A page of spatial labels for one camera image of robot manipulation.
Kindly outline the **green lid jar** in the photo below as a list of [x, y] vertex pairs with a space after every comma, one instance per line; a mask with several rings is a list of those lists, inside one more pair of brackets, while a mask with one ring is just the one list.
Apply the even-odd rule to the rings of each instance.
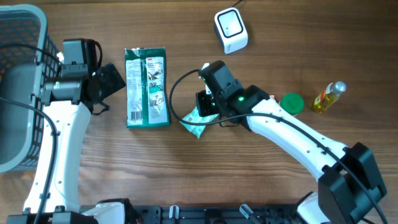
[[279, 105], [290, 115], [296, 116], [303, 111], [305, 104], [303, 98], [299, 94], [288, 93], [282, 97], [279, 101]]

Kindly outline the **green sponge pack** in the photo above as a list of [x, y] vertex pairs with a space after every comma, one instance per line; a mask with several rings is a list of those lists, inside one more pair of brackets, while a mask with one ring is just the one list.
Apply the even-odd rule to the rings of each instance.
[[167, 126], [165, 48], [126, 49], [126, 127], [157, 128]]

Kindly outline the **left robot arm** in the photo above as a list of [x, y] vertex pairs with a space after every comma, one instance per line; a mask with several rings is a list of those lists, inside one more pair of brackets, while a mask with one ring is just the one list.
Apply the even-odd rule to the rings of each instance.
[[56, 77], [43, 86], [41, 109], [9, 100], [44, 118], [44, 130], [34, 185], [20, 215], [8, 223], [107, 223], [111, 217], [125, 220], [124, 204], [112, 202], [97, 215], [80, 212], [78, 173], [83, 138], [94, 115], [93, 107], [125, 87], [116, 67], [102, 66], [103, 51], [92, 39], [63, 41], [64, 61]]

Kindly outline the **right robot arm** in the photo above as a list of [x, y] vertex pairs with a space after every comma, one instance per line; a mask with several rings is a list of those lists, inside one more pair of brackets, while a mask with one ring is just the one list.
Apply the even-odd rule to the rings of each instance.
[[318, 183], [297, 205], [306, 223], [358, 223], [387, 194], [372, 151], [360, 142], [348, 147], [318, 132], [255, 85], [244, 88], [224, 62], [198, 72], [206, 90], [197, 93], [200, 115], [220, 114], [271, 140], [299, 161]]

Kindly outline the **light green wipes packet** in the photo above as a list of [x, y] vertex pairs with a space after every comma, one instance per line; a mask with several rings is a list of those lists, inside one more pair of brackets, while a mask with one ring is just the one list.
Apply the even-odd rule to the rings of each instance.
[[[218, 114], [213, 114], [205, 117], [201, 117], [199, 115], [197, 107], [193, 109], [193, 111], [187, 114], [183, 120], [190, 123], [208, 123], [213, 121]], [[189, 132], [194, 134], [198, 139], [200, 139], [201, 134], [204, 132], [206, 126], [195, 126], [186, 123], [181, 123]]]

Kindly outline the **yellow dish soap bottle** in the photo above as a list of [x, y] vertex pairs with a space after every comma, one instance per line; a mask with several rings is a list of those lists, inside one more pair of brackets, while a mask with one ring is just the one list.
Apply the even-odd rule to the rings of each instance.
[[316, 113], [324, 113], [346, 91], [345, 82], [330, 83], [312, 103], [312, 110]]

